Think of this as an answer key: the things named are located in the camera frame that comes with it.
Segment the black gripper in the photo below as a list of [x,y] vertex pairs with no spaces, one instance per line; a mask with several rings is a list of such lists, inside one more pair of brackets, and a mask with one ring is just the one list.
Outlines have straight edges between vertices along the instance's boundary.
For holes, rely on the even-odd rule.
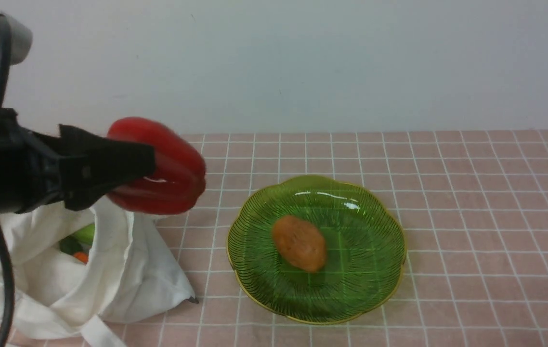
[[42,134],[21,127],[17,117],[13,108],[0,110],[0,214],[61,201],[68,210],[84,210],[157,167],[151,145],[69,125],[60,125],[58,136]]

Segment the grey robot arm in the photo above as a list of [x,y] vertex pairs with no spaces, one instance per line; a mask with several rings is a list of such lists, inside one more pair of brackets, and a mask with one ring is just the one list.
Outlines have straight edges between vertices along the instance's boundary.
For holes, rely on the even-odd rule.
[[0,214],[24,214],[64,202],[80,211],[114,189],[154,173],[155,150],[147,144],[111,140],[60,124],[58,136],[18,123],[3,107],[10,67],[32,46],[29,28],[0,11]]

